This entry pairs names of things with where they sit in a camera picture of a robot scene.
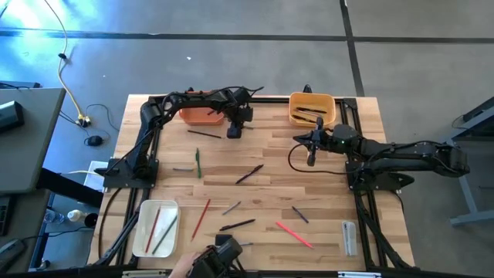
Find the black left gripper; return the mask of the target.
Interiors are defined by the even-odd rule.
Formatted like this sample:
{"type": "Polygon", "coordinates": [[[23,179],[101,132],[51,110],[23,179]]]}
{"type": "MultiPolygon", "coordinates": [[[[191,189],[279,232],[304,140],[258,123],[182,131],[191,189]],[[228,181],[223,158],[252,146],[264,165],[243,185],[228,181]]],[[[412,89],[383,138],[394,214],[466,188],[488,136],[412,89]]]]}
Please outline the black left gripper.
{"type": "Polygon", "coordinates": [[[232,93],[233,102],[225,109],[225,116],[230,121],[227,138],[240,138],[245,122],[252,122],[253,109],[249,106],[251,95],[245,87],[232,93]]]}

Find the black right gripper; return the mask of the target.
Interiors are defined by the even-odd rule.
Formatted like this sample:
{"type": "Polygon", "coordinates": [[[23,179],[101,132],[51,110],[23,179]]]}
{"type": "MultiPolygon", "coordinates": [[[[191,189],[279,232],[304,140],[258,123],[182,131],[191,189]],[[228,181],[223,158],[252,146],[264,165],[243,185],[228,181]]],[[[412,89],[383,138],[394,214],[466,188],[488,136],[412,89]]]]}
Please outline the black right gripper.
{"type": "Polygon", "coordinates": [[[307,164],[314,166],[316,162],[316,151],[319,149],[328,149],[327,145],[330,141],[330,135],[327,133],[327,129],[323,126],[323,118],[318,117],[316,119],[315,129],[308,134],[302,134],[294,136],[293,139],[298,144],[303,145],[308,150],[307,164]]]}

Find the pink pencil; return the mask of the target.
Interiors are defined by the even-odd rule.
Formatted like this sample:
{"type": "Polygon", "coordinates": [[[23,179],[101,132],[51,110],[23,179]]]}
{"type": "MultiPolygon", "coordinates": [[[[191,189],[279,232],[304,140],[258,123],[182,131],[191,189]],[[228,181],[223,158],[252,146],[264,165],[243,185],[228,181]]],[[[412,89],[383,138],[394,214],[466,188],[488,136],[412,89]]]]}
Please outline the pink pencil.
{"type": "Polygon", "coordinates": [[[310,249],[314,249],[314,247],[313,247],[312,244],[310,244],[309,242],[307,242],[303,237],[301,237],[300,235],[298,235],[297,233],[295,233],[293,230],[291,230],[287,226],[283,225],[281,222],[276,222],[276,225],[278,227],[280,227],[281,229],[283,229],[284,231],[286,231],[287,233],[289,233],[292,237],[294,237],[295,239],[297,239],[303,245],[307,246],[310,249]]]}

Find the green pencil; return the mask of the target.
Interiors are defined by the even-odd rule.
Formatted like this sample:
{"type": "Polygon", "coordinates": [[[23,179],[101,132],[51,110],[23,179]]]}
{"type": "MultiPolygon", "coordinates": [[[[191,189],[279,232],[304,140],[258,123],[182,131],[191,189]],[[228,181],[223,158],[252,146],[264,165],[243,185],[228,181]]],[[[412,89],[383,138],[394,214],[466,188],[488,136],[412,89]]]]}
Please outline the green pencil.
{"type": "Polygon", "coordinates": [[[159,249],[161,243],[164,241],[164,239],[166,238],[167,234],[171,231],[171,228],[176,223],[177,219],[178,219],[178,214],[175,215],[175,217],[173,218],[173,220],[171,221],[171,223],[169,224],[169,226],[165,229],[164,234],[162,235],[162,237],[158,241],[157,245],[154,247],[154,249],[153,249],[153,251],[152,251],[151,254],[154,255],[157,252],[157,250],[159,249]]]}

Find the yellow plastic bin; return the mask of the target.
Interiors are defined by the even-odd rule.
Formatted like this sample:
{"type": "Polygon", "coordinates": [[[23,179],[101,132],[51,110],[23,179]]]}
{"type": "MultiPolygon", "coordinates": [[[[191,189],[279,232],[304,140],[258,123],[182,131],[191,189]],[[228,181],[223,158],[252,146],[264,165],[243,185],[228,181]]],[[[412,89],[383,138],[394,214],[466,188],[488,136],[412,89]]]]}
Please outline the yellow plastic bin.
{"type": "Polygon", "coordinates": [[[289,122],[299,127],[315,127],[323,119],[329,127],[336,120],[336,101],[328,94],[294,92],[289,96],[289,122]]]}

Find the orange plastic bin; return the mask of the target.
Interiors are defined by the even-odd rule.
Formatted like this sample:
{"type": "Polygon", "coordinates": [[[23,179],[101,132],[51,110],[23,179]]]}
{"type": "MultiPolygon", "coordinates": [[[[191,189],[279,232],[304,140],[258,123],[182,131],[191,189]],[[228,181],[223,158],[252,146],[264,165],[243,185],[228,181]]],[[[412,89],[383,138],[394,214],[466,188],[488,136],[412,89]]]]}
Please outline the orange plastic bin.
{"type": "Polygon", "coordinates": [[[207,115],[212,109],[208,107],[184,108],[179,110],[181,119],[190,126],[214,126],[221,125],[224,122],[225,115],[217,112],[207,115]]]}

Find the black handheld device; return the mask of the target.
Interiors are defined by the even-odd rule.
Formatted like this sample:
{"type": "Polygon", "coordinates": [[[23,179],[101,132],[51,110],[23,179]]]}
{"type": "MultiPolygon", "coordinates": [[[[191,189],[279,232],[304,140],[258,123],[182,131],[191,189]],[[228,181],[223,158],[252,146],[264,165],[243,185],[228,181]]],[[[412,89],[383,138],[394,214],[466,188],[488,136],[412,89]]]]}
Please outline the black handheld device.
{"type": "Polygon", "coordinates": [[[217,235],[215,244],[194,260],[187,278],[245,278],[239,262],[241,244],[231,235],[217,235]]]}

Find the white paper sheet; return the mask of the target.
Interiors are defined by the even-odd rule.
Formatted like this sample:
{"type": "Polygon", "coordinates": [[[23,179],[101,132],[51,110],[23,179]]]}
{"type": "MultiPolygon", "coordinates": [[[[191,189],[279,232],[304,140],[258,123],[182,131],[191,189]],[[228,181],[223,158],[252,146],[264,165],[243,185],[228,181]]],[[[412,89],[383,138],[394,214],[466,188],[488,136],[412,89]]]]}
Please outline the white paper sheet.
{"type": "Polygon", "coordinates": [[[104,177],[95,174],[95,169],[106,168],[107,166],[108,163],[104,161],[91,161],[88,169],[88,171],[91,171],[91,174],[86,175],[84,185],[99,192],[105,192],[106,189],[103,187],[104,177]]]}

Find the person's hand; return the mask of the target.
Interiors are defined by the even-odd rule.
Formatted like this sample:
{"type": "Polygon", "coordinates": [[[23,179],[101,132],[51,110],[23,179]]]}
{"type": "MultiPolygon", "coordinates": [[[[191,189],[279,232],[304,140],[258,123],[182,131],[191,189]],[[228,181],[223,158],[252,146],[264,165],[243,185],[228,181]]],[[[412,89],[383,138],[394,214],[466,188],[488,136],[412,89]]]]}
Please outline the person's hand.
{"type": "Polygon", "coordinates": [[[181,256],[168,278],[187,278],[193,262],[201,255],[200,252],[187,253],[181,256]]]}

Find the white plastic tray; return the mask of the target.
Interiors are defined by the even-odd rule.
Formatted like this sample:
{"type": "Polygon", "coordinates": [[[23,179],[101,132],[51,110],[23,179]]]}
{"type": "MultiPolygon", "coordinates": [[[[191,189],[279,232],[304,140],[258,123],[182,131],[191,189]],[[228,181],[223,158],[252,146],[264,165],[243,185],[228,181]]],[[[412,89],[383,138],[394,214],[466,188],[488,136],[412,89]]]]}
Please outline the white plastic tray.
{"type": "Polygon", "coordinates": [[[175,250],[178,239],[180,220],[180,209],[178,203],[173,200],[146,200],[140,205],[140,214],[137,221],[136,233],[134,237],[134,243],[132,252],[137,257],[143,258],[167,258],[175,250]],[[157,221],[154,236],[151,241],[151,245],[148,253],[145,253],[147,241],[151,232],[154,217],[157,212],[157,208],[161,207],[161,213],[157,221]],[[175,215],[178,214],[176,223],[171,228],[171,231],[167,234],[164,241],[161,243],[157,252],[151,254],[154,247],[165,232],[165,229],[169,226],[175,215]]]}

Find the black table leg beam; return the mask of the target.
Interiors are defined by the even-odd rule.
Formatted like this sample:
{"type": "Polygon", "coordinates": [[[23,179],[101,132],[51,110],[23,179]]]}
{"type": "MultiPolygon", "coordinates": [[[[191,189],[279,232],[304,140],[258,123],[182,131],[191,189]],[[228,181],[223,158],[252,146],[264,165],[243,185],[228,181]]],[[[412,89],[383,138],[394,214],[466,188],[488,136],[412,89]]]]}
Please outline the black table leg beam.
{"type": "Polygon", "coordinates": [[[63,195],[95,208],[99,208],[103,201],[103,193],[85,185],[68,179],[60,174],[43,168],[38,177],[36,187],[47,189],[57,195],[63,195]]]}

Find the grey table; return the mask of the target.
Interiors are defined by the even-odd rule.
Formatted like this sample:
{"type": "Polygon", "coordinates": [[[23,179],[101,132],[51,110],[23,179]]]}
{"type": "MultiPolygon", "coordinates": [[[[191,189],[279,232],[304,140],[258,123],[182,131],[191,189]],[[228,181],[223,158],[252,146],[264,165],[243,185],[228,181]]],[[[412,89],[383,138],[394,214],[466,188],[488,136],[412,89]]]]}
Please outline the grey table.
{"type": "Polygon", "coordinates": [[[0,195],[35,189],[66,91],[63,88],[0,90],[0,105],[15,101],[24,124],[0,133],[0,195]]]}

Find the black flat bar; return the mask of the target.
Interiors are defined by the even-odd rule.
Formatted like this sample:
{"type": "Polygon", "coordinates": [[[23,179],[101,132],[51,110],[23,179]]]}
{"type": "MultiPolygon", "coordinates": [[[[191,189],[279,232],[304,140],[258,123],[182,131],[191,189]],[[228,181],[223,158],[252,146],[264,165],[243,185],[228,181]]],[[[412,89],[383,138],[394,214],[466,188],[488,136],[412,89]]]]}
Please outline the black flat bar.
{"type": "Polygon", "coordinates": [[[0,80],[0,89],[20,89],[20,88],[41,88],[42,85],[36,82],[18,82],[0,80]]]}

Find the black keyboard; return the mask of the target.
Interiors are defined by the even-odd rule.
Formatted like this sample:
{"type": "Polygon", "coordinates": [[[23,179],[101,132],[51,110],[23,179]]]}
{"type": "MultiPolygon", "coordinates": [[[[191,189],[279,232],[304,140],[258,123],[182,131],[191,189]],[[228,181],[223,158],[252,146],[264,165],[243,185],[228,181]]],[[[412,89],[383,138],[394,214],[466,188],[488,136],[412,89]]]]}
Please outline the black keyboard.
{"type": "Polygon", "coordinates": [[[11,195],[0,196],[0,236],[8,233],[9,223],[15,207],[15,198],[11,195]]]}

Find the blue-grey metal table frame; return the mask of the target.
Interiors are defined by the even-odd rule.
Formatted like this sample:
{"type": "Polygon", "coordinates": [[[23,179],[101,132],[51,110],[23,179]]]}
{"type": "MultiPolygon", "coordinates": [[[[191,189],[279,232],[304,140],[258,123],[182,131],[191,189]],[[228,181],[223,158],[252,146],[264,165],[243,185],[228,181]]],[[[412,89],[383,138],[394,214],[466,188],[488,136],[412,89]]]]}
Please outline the blue-grey metal table frame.
{"type": "Polygon", "coordinates": [[[477,206],[486,193],[494,198],[494,97],[452,121],[442,140],[468,155],[470,173],[458,179],[469,212],[450,218],[453,226],[494,220],[494,206],[477,206]]]}

